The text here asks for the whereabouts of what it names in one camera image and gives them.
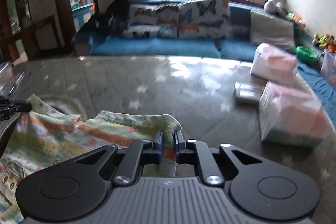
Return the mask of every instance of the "triangular cutout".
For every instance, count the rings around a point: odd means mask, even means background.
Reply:
[[[76,160],[77,164],[85,164],[85,165],[94,165],[98,162],[98,160],[105,154],[106,150],[100,150],[96,153],[87,155],[84,158]]]
[[[254,157],[251,157],[249,155],[244,154],[241,151],[238,150],[232,150],[232,153],[235,154],[235,156],[239,159],[239,161],[244,165],[250,165],[250,164],[260,164],[262,163],[261,160],[258,160]]]

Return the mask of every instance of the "table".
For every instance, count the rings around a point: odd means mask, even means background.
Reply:
[[[32,93],[67,94],[80,100],[88,118],[101,110],[135,115],[170,114],[185,139],[209,147],[231,143],[297,169],[315,179],[322,198],[313,220],[336,223],[336,153],[334,138],[315,149],[260,142],[257,107],[236,105],[234,83],[265,85],[249,74],[250,63],[197,57],[80,57],[30,61],[14,68],[25,78],[13,98]],[[190,166],[177,174],[188,175]]]

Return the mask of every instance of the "silver screw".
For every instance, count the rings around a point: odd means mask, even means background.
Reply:
[[[131,178],[127,176],[117,176],[114,178],[114,181],[118,184],[127,184],[131,181]]]
[[[205,180],[207,183],[213,185],[221,184],[223,182],[223,179],[219,176],[208,176]]]

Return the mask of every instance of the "tissue package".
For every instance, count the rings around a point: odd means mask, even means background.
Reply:
[[[254,55],[251,74],[292,86],[298,61],[294,55],[267,43],[260,44]]]
[[[261,140],[316,146],[334,133],[320,100],[307,92],[268,82],[259,102]]]

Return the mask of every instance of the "blue sofa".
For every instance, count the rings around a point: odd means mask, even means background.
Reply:
[[[179,3],[186,0],[173,0]],[[150,0],[143,4],[163,4]],[[261,8],[230,3],[233,36],[213,39],[120,38],[95,32],[78,32],[73,37],[76,54],[83,55],[174,55],[253,61],[255,45],[250,44],[251,10]]]

